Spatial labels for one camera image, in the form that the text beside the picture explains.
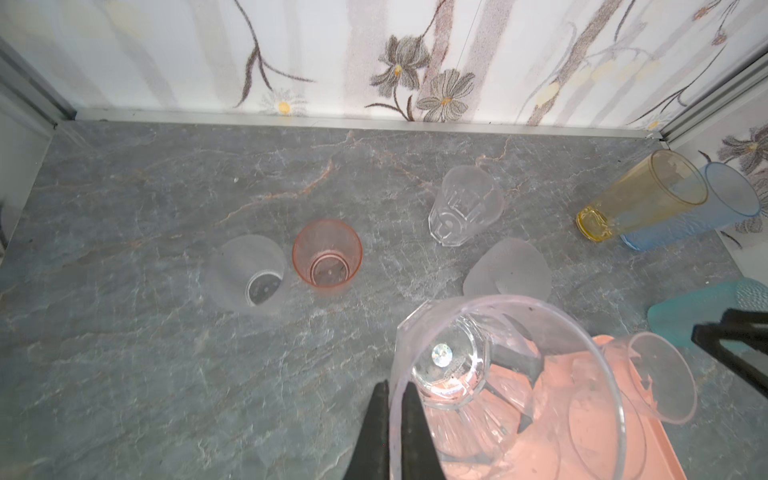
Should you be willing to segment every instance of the glass base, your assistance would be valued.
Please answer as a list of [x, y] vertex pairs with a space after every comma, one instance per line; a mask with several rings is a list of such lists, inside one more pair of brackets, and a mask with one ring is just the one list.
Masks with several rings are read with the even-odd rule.
[[592, 207], [584, 207], [576, 215], [576, 225], [581, 233], [593, 242], [601, 242], [614, 235], [605, 216]]

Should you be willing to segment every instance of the gray marble countertop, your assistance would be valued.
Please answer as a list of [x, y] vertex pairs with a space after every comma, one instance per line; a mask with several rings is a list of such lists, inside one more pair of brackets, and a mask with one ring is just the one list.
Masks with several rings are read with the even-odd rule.
[[[395, 329], [458, 295], [503, 237], [553, 270], [550, 302], [593, 334], [739, 273], [714, 234], [635, 253], [574, 215], [650, 140], [81, 122], [50, 146], [0, 268], [0, 477], [338, 479]], [[451, 167], [477, 164], [507, 210], [459, 248], [427, 213]], [[344, 295], [296, 277], [279, 316], [219, 310], [200, 285], [246, 233], [288, 257], [303, 225], [343, 219], [361, 270]], [[667, 426], [690, 480], [763, 478], [768, 402], [686, 351], [699, 410]]]

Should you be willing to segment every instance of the table surface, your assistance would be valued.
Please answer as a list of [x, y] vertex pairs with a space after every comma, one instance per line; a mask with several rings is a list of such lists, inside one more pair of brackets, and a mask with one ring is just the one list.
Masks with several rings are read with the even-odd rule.
[[[651, 140], [78, 122], [49, 148], [0, 268], [0, 477], [338, 479], [395, 331], [461, 293], [503, 237], [552, 268], [550, 302], [591, 334], [647, 328], [655, 303], [739, 276], [711, 233], [636, 253], [574, 215]], [[477, 164], [507, 209], [459, 248], [429, 236], [445, 173]], [[221, 311], [204, 261], [248, 233], [290, 255], [344, 220], [365, 257], [341, 296], [296, 276], [279, 316]], [[764, 478], [768, 402], [684, 351], [699, 409], [669, 426], [688, 478]]]

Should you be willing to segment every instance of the blue glass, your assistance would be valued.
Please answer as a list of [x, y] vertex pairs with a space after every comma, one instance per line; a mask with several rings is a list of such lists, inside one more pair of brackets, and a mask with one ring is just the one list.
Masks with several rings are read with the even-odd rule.
[[650, 250], [685, 237], [732, 225], [760, 214], [760, 199], [750, 182], [728, 165], [713, 162], [702, 171], [707, 181], [707, 201], [621, 239], [635, 250]]
[[[718, 283], [701, 290], [676, 296], [648, 309], [650, 331], [664, 337], [674, 346], [692, 347], [690, 334], [694, 325], [719, 323], [729, 308], [750, 312], [768, 311], [768, 287], [743, 278]], [[733, 351], [748, 350], [741, 342], [726, 342]]]

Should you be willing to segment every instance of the gray flower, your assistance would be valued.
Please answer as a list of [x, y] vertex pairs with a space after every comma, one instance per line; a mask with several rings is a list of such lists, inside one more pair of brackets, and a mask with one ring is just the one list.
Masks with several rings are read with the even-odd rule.
[[747, 177], [760, 199], [760, 215], [747, 218], [737, 223], [734, 228], [739, 233], [759, 233], [763, 231], [763, 219], [768, 217], [768, 168]]
[[720, 161], [727, 164], [739, 159], [739, 167], [745, 175], [751, 174], [763, 160], [768, 160], [768, 124], [750, 129], [749, 140], [739, 140], [733, 135], [723, 139], [723, 146], [717, 151]]
[[389, 67], [381, 75], [371, 77], [371, 85], [379, 87], [379, 95], [391, 97], [398, 84], [410, 89], [419, 88], [419, 75], [417, 68], [422, 68], [429, 63], [429, 53], [424, 46], [422, 37], [403, 37], [397, 41], [392, 35], [386, 44], [386, 52], [379, 60]]
[[424, 121], [457, 121], [467, 111], [467, 104], [458, 101], [472, 91], [475, 74], [459, 77], [458, 70], [451, 68], [432, 79], [431, 97], [416, 102], [416, 107], [429, 110]]

